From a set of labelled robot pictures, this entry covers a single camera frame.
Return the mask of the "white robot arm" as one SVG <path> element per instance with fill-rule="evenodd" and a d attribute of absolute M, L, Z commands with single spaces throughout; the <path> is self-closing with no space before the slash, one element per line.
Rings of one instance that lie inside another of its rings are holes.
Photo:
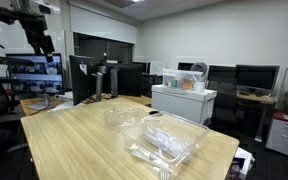
<path fill-rule="evenodd" d="M 59 14 L 60 8 L 44 0 L 9 1 L 11 8 L 0 6 L 0 22 L 12 25 L 18 21 L 34 53 L 44 55 L 48 62 L 52 62 L 55 48 L 51 36 L 45 34 L 48 29 L 45 14 Z"/>

